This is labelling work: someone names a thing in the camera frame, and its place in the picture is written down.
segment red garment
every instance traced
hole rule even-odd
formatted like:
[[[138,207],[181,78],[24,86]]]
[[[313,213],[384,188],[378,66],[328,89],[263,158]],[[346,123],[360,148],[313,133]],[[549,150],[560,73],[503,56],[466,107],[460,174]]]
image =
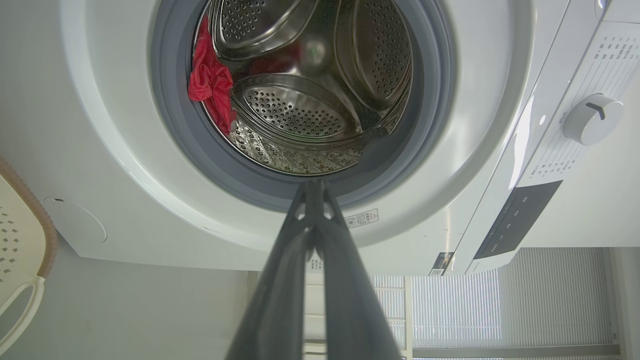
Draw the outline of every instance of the red garment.
[[[209,19],[205,16],[200,25],[193,70],[189,77],[189,99],[204,102],[213,121],[224,135],[229,135],[236,112],[231,109],[229,90],[234,85],[229,69],[216,56],[209,34]]]

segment white washing machine body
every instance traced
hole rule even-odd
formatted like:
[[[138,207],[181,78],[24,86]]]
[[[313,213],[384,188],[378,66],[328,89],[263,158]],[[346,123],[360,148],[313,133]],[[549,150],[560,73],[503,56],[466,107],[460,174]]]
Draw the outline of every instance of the white washing machine body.
[[[456,55],[445,128],[401,184],[343,211],[372,274],[463,274],[513,257],[474,259],[546,130],[519,124],[540,118],[539,104],[553,117],[601,23],[597,4],[445,4]],[[410,23],[420,16],[418,1],[398,5]],[[260,270],[284,214],[225,192],[173,141],[150,79],[158,1],[3,6],[0,153],[77,253]]]

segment white laundry basket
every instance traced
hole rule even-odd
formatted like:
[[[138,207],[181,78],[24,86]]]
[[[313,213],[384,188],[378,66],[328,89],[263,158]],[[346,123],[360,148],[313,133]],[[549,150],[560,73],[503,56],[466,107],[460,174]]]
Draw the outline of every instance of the white laundry basket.
[[[33,319],[56,254],[58,234],[40,202],[0,157],[0,315],[32,286],[17,323],[0,340],[2,355]]]

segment warning label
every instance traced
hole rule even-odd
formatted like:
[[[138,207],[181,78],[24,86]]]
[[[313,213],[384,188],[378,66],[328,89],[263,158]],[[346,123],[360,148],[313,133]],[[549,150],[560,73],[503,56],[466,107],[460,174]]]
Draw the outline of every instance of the warning label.
[[[344,218],[348,228],[358,227],[362,225],[371,224],[378,221],[378,209],[369,210],[366,213],[361,213]]]
[[[449,266],[449,262],[453,258],[453,254],[455,252],[441,252],[438,254],[436,258],[436,263],[433,264],[433,268],[431,269],[429,276],[442,276],[444,275],[447,266]]]
[[[314,250],[311,259],[307,262],[307,272],[324,272],[324,264],[318,253]]]

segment white dial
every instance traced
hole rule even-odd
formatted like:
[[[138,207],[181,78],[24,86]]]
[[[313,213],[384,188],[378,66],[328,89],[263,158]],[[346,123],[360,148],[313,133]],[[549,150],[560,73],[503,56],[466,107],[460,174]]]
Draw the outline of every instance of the white dial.
[[[623,110],[622,102],[602,94],[590,95],[569,113],[563,133],[582,145],[593,145],[611,134]]]

